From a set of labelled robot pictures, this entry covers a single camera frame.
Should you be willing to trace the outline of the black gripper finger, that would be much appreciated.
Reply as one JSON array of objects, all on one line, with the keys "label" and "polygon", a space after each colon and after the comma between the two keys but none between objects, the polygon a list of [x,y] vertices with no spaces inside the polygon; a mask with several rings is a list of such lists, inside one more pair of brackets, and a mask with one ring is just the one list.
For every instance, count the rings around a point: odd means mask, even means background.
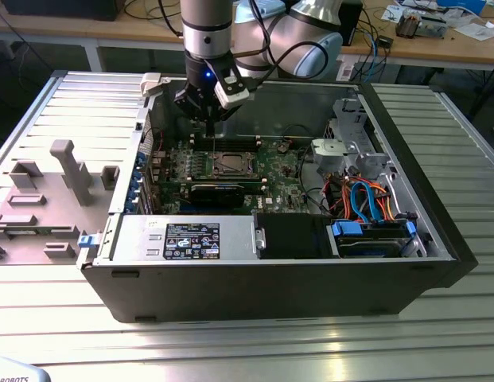
[{"label": "black gripper finger", "polygon": [[216,124],[229,119],[239,107],[233,107],[230,109],[223,108],[220,104],[214,104],[211,106],[211,137],[216,135]]},{"label": "black gripper finger", "polygon": [[207,137],[212,137],[212,97],[202,88],[184,88],[176,93],[174,103],[195,122],[204,125]]}]

